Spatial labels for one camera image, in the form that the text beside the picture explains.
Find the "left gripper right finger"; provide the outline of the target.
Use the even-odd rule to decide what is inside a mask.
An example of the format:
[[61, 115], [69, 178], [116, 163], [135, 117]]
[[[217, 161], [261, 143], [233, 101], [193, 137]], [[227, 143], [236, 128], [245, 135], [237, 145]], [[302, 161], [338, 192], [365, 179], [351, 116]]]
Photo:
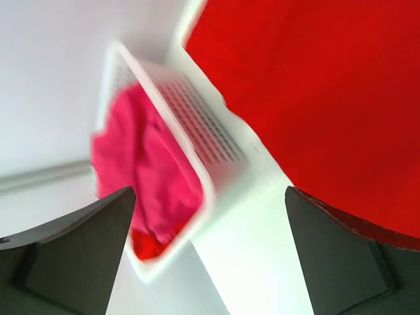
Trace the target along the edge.
[[315, 314], [419, 313], [419, 238], [292, 186], [285, 206]]

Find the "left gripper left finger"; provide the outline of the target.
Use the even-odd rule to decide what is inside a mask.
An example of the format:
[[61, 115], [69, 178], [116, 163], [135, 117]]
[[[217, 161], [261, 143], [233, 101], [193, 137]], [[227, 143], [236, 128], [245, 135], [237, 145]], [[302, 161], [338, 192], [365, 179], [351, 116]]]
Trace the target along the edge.
[[128, 186], [1, 238], [2, 314], [105, 314], [135, 207]]

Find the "white plastic basket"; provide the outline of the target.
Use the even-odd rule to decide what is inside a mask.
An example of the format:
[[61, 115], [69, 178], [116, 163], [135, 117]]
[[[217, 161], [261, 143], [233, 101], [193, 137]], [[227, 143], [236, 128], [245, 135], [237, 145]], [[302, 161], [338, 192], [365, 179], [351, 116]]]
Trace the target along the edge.
[[160, 257], [142, 262], [135, 255], [132, 239], [127, 239], [125, 252], [137, 276], [150, 283], [216, 219], [227, 193], [247, 173], [249, 162], [183, 73], [134, 56], [119, 41], [111, 42], [106, 53], [96, 131], [105, 130], [113, 97], [135, 83], [152, 101], [203, 188], [198, 212]]

